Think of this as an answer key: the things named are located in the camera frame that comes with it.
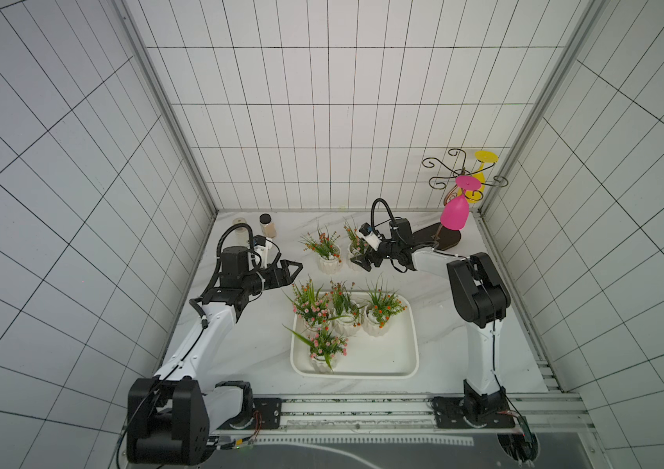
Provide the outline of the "pink flower white pot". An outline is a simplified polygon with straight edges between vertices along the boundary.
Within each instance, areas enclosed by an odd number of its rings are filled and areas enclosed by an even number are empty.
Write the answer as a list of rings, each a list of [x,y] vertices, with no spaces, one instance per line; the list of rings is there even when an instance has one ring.
[[[313,332],[335,332],[340,316],[330,294],[322,292],[321,287],[316,288],[312,279],[301,285],[293,283],[291,287],[292,295],[288,299],[291,301],[292,311],[306,329]]]

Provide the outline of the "red flower white pot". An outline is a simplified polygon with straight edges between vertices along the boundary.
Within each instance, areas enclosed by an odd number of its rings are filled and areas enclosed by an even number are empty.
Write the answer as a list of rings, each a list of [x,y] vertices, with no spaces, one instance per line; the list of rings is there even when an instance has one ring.
[[[334,307],[333,326],[345,337],[357,335],[362,328],[364,309],[353,299],[351,291],[345,283],[334,283],[330,290],[330,298]]]

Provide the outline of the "white rectangular storage tray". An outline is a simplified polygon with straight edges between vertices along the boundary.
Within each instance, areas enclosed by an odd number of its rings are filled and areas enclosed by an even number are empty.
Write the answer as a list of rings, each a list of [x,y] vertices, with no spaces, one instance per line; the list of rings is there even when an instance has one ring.
[[[375,335],[359,328],[347,342],[347,355],[337,355],[330,365],[312,361],[310,346],[298,338],[300,334],[311,338],[311,330],[302,319],[294,318],[291,367],[302,376],[329,379],[406,379],[415,375],[420,357],[412,308],[405,297],[397,299],[405,306],[404,312]]]

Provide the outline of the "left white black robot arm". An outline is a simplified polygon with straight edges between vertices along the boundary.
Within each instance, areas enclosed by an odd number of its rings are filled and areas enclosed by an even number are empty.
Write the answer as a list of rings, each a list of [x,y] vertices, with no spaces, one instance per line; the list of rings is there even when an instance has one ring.
[[[244,444],[242,438],[222,443],[214,434],[220,428],[259,434],[263,416],[249,382],[200,380],[248,305],[265,291],[292,285],[301,271],[302,263],[283,258],[272,238],[255,234],[246,223],[222,234],[210,281],[188,301],[197,323],[158,371],[138,379],[128,392],[113,466],[124,461],[159,468],[195,466],[216,451]]]

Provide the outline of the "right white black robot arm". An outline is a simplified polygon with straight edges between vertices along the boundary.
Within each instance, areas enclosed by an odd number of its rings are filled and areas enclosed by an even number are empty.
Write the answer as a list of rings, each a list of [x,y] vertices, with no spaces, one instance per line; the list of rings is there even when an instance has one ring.
[[[499,336],[511,306],[491,257],[485,252],[465,257],[429,244],[417,244],[405,218],[390,220],[390,237],[365,223],[353,232],[367,248],[354,260],[365,271],[386,259],[406,272],[425,272],[449,280],[456,312],[467,324],[468,373],[460,412],[474,428],[484,428],[493,416],[509,410],[506,390],[498,378]]]

